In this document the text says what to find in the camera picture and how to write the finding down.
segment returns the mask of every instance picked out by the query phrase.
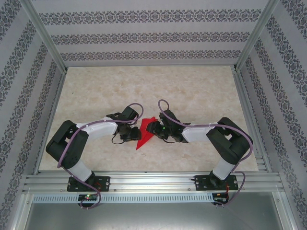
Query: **black mounting plate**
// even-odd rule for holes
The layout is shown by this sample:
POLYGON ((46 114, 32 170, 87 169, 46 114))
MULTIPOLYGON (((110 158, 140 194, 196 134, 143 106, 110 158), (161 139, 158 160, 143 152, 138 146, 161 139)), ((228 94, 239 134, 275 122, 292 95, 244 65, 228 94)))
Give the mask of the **black mounting plate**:
MULTIPOLYGON (((92 185, 100 192, 108 192, 110 187, 109 176, 95 176, 94 185, 92 185)), ((68 180, 68 192, 93 192, 94 190, 76 181, 72 176, 68 180)))
POLYGON ((215 187, 210 182, 209 175, 196 175, 194 176, 196 191, 209 191, 209 190, 226 190, 226 184, 229 185, 229 190, 238 190, 238 183, 235 175, 229 175, 225 183, 219 187, 215 187))

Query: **aluminum frame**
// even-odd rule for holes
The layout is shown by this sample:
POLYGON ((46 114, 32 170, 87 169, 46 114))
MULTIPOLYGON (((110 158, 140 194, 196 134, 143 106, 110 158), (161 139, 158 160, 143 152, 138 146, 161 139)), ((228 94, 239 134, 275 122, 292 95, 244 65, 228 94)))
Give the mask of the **aluminum frame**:
POLYGON ((249 53, 254 47, 258 37, 260 36, 262 29, 265 27, 265 24, 268 22, 271 14, 273 13, 275 7, 277 6, 279 0, 269 0, 266 6, 264 7, 262 14, 260 15, 252 33, 250 34, 238 60, 235 64, 237 69, 241 69, 244 65, 244 62, 248 58, 249 53))
POLYGON ((35 7, 32 4, 31 0, 20 0, 20 3, 23 7, 23 9, 28 14, 31 22, 35 26, 37 32, 41 36, 42 40, 44 41, 46 47, 48 48, 48 51, 52 55, 53 59, 55 60, 58 68, 60 69, 61 73, 65 73, 67 70, 67 67, 63 61, 63 58, 60 55, 60 52, 58 51, 56 45, 54 44, 50 34, 48 33, 46 27, 44 26, 44 23, 42 19, 40 18, 39 14, 37 13, 35 7))
MULTIPOLYGON (((245 172, 246 182, 241 192, 272 192, 280 220, 285 230, 296 230, 297 225, 286 197, 279 173, 272 172, 268 157, 260 137, 255 117, 242 81, 240 73, 232 67, 236 89, 242 106, 248 131, 254 139, 255 157, 259 172, 245 172)), ((47 136, 51 128, 52 119, 47 127, 43 145, 47 143, 47 136)), ((71 194, 67 192, 69 175, 64 171, 39 171, 40 161, 36 166, 35 175, 28 175, 25 180, 21 200, 13 219, 11 230, 23 230, 26 226, 32 201, 35 195, 71 194)), ((107 194, 129 194, 141 196, 144 194, 201 194, 213 191, 196 191, 195 184, 191 180, 195 175, 208 175, 209 172, 95 172, 97 176, 110 176, 110 190, 107 194)), ((235 173, 238 185, 242 183, 243 176, 235 173)))
POLYGON ((40 163, 42 161, 42 158, 43 158, 43 154, 44 154, 44 151, 45 151, 45 146, 47 144, 47 140, 48 140, 48 136, 49 136, 49 133, 50 133, 50 129, 51 129, 51 125, 52 125, 52 122, 53 122, 53 119, 54 119, 54 116, 55 116, 55 113, 57 111, 57 106, 59 104, 59 98, 61 96, 61 93, 62 93, 62 89, 63 89, 63 86, 64 86, 64 82, 65 82, 65 79, 66 79, 66 71, 63 73, 63 77, 62 79, 60 80, 60 86, 59 86, 59 90, 57 91, 57 95, 56 95, 56 99, 55 99, 55 103, 53 105, 53 108, 52 108, 52 111, 51 111, 51 114, 50 114, 50 119, 48 121, 48 124, 47 124, 47 128, 46 128, 46 132, 45 132, 45 135, 44 135, 44 139, 43 139, 43 143, 42 145, 44 146, 43 148, 40 148, 40 152, 38 154, 38 158, 37 158, 37 163, 36 163, 36 166, 34 168, 34 171, 33 171, 33 174, 38 174, 39 172, 39 166, 40 166, 40 163))

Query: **metal panel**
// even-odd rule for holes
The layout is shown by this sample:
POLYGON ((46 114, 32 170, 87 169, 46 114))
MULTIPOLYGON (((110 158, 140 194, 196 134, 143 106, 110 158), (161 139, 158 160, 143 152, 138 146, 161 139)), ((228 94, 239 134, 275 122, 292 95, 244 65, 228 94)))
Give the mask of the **metal panel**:
POLYGON ((225 208, 211 203, 32 204, 27 230, 281 230, 271 193, 242 193, 225 208))
MULTIPOLYGON (((37 194, 34 195, 34 204, 76 204, 78 194, 37 194)), ((104 194, 103 204, 147 204, 147 203, 199 203, 213 202, 212 193, 181 193, 181 194, 104 194)), ((83 201, 83 204, 97 203, 83 201)))
POLYGON ((19 200, 18 207, 14 219, 12 220, 11 230, 23 230, 28 220, 33 201, 32 194, 22 194, 19 200))
POLYGON ((291 211, 286 192, 272 193, 279 218, 284 230, 298 230, 293 213, 291 211))

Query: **floral border pattern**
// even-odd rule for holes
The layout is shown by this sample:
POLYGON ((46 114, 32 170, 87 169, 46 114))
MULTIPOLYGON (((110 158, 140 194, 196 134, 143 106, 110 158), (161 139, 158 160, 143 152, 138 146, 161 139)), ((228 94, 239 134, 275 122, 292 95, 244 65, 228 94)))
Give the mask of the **floral border pattern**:
POLYGON ((64 61, 238 58, 241 50, 168 50, 61 53, 64 61))
POLYGON ((246 42, 249 32, 175 32, 128 34, 72 34, 52 35, 54 44, 117 44, 166 42, 246 42))
POLYGON ((291 194, 293 200, 296 205, 296 209, 299 212, 299 217, 302 219, 302 223, 304 228, 307 228, 307 204, 304 198, 304 194, 302 189, 299 188, 300 184, 297 181, 297 176, 294 174, 294 169, 291 161, 289 160, 287 150, 284 147, 283 139, 280 136, 278 131, 278 127, 272 115, 271 108, 269 106, 268 100, 264 93, 264 89, 260 83, 258 74, 256 72, 255 66, 250 58, 247 58, 245 62, 246 68, 248 70, 250 79, 253 83, 253 87, 255 89, 258 101, 260 103, 262 114, 266 120, 267 127, 269 129, 269 133, 271 135, 273 144, 275 146, 275 150, 278 158, 280 159, 281 167, 283 169, 283 173, 285 174, 285 178, 289 183, 289 188, 291 190, 291 194))
POLYGON ((103 23, 255 22, 256 10, 160 10, 40 13, 45 25, 103 23))
POLYGON ((290 101, 286 95, 286 92, 283 89, 282 83, 279 80, 277 73, 273 67, 273 63, 259 38, 254 45, 255 50, 258 54, 258 57, 261 61, 263 69, 268 77, 268 80, 271 84, 272 91, 276 96, 278 105, 283 114, 284 120, 287 123, 290 134, 292 135, 293 140, 295 141, 295 147, 298 149, 300 154, 301 161, 304 163, 304 167, 307 167, 307 139, 304 137, 304 132, 302 131, 301 125, 298 123, 298 120, 295 117, 295 113, 292 110, 290 101))
POLYGON ((12 174, 12 179, 10 180, 10 186, 7 189, 7 193, 4 196, 4 202, 1 205, 0 210, 0 229, 5 229, 6 224, 9 221, 9 216, 11 214, 11 208, 13 207, 14 201, 17 197, 18 187, 20 185, 23 173, 25 171, 26 163, 29 158, 29 153, 31 151, 33 141, 35 139, 36 131, 39 125, 39 122, 43 116, 43 111, 45 108, 45 104, 48 98, 48 94, 52 85, 52 82, 55 78, 55 72, 57 70, 57 65, 53 60, 50 68, 48 70, 48 74, 46 76, 45 83, 42 87, 42 91, 39 95, 36 108, 34 110, 32 120, 30 122, 28 131, 26 133, 25 141, 20 149, 20 154, 17 160, 17 163, 14 168, 14 173, 12 174))
POLYGON ((36 34, 36 29, 32 22, 29 20, 21 37, 19 38, 12 55, 7 62, 7 65, 4 67, 4 71, 0 76, 0 107, 2 106, 2 102, 6 99, 6 95, 8 94, 8 90, 11 88, 11 84, 13 84, 13 80, 16 77, 17 71, 20 68, 22 61, 24 60, 24 56, 32 43, 34 35, 36 34))
POLYGON ((307 7, 302 0, 281 0, 303 38, 307 39, 307 7))
POLYGON ((10 154, 11 145, 15 140, 21 120, 24 116, 28 102, 35 87, 36 80, 45 61, 45 57, 47 56, 47 52, 47 47, 44 43, 42 43, 30 69, 28 77, 25 80, 23 89, 18 97, 17 105, 14 107, 14 112, 12 113, 12 117, 10 118, 9 124, 7 125, 7 129, 4 131, 2 142, 0 143, 0 173, 3 171, 2 168, 5 166, 6 159, 10 154))
POLYGON ((296 58, 294 50, 291 48, 284 32, 281 30, 274 16, 272 16, 266 28, 273 39, 279 54, 282 56, 291 78, 293 79, 299 94, 302 96, 305 106, 307 107, 307 79, 306 72, 302 69, 300 61, 296 58))
POLYGON ((18 0, 7 0, 0 10, 0 41, 3 40, 6 32, 9 30, 11 23, 14 21, 17 13, 21 9, 18 0))

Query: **vent slot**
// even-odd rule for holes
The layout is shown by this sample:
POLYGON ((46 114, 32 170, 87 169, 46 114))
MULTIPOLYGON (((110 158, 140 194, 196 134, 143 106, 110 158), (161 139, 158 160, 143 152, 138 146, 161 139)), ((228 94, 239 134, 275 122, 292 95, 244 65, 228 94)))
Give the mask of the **vent slot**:
MULTIPOLYGON (((34 204, 72 204, 78 202, 78 194, 35 195, 34 204)), ((198 203, 213 202, 212 193, 195 194, 102 194, 101 203, 198 203)))

